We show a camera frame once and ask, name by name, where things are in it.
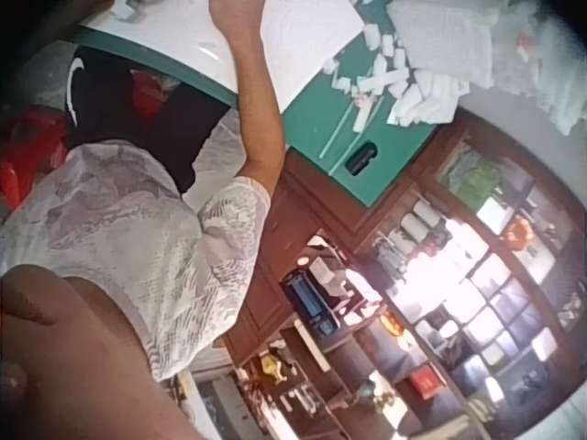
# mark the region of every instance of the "skin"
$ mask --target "skin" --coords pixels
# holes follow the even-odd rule
[[[247,159],[238,175],[273,194],[285,158],[282,119],[267,70],[260,22],[265,0],[213,0],[210,13],[232,50],[238,110]]]
[[[282,123],[260,39],[264,0],[211,0],[233,51],[247,160],[272,194]],[[0,280],[0,432],[8,438],[201,439],[150,373],[127,318],[88,280],[19,266]]]

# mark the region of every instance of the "desk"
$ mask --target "desk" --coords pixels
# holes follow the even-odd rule
[[[377,0],[370,5],[358,5],[359,13],[365,22],[379,24],[382,33],[393,31],[393,25],[385,11],[385,3]],[[132,41],[86,27],[82,27],[72,40],[170,74],[228,105],[234,106],[237,103],[234,93],[210,78],[177,60]],[[363,36],[357,36],[338,56],[341,61],[340,74],[349,77],[366,74],[372,66],[375,54],[376,52],[367,50]],[[357,114],[357,109],[354,108],[328,154],[322,159],[318,157],[350,104],[349,96],[333,90],[330,82],[330,76],[319,73],[283,113],[287,142],[326,172],[332,170],[357,136],[352,132]],[[358,149],[366,141],[371,141],[379,150],[377,158],[373,159],[358,176],[351,176],[344,166],[338,167],[332,173],[332,177],[338,183],[366,206],[373,205],[434,130],[434,126],[427,124],[412,125],[408,128],[388,126],[386,120],[393,101],[394,99],[385,92],[381,108],[371,125],[357,139],[352,150]]]

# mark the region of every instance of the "red box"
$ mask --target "red box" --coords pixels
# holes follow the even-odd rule
[[[410,380],[425,401],[434,397],[444,388],[442,379],[430,364],[425,364],[422,368],[412,373]]]

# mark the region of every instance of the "white lace shirt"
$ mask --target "white lace shirt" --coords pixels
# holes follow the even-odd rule
[[[95,283],[163,380],[235,323],[269,207],[258,183],[237,177],[196,213],[146,151],[84,145],[6,221],[0,274],[36,264]]]

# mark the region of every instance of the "red chair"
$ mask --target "red chair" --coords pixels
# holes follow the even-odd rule
[[[135,111],[151,119],[165,101],[160,84],[144,71],[133,72]],[[58,168],[67,156],[63,113],[32,105],[0,131],[0,193],[14,211],[32,190],[34,181]]]

